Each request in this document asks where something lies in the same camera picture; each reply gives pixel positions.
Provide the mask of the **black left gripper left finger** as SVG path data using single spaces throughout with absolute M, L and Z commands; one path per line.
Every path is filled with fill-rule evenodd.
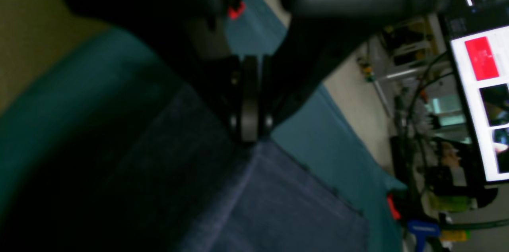
M 224 22 L 241 0 L 63 0 L 78 16 L 118 26 L 149 46 L 199 93 L 235 140 L 243 123 L 243 69 Z

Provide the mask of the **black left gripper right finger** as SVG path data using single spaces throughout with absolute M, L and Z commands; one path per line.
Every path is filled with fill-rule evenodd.
M 249 142 L 295 114 L 362 42 L 385 26 L 438 11 L 447 0 L 280 0 L 291 15 L 282 43 L 249 57 Z

